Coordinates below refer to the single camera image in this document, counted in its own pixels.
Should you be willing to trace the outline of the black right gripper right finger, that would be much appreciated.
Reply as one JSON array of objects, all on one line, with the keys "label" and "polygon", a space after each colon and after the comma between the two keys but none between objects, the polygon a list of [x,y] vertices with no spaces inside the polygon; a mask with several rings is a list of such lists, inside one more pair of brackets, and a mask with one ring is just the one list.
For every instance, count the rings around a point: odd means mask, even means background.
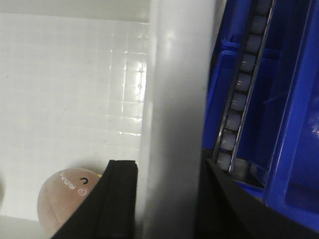
[{"label": "black right gripper right finger", "polygon": [[196,239],[317,239],[319,234],[268,208],[201,159]]}]

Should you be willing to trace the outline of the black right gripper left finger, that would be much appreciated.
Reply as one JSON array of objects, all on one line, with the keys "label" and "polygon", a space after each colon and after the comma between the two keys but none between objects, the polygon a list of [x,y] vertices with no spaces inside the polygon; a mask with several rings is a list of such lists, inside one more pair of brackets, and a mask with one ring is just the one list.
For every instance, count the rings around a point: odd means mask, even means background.
[{"label": "black right gripper left finger", "polygon": [[132,239],[138,167],[133,160],[110,160],[101,179],[54,239]]}]

